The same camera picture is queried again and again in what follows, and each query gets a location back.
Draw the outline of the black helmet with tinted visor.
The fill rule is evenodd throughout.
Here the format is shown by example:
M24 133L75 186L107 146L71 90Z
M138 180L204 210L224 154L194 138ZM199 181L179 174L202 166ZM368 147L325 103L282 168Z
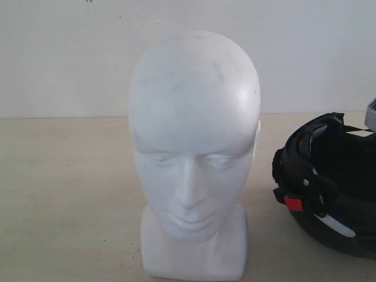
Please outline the black helmet with tinted visor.
M325 113L300 126L272 161L273 193L323 246L375 259L375 133Z

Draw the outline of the white mannequin head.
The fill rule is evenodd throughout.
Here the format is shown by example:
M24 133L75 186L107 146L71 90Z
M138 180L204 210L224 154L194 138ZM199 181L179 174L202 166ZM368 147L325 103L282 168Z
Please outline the white mannequin head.
M231 39L186 31L147 48L129 93L129 129L147 201L143 268L153 277L237 281L247 260L238 204L261 127L248 54Z

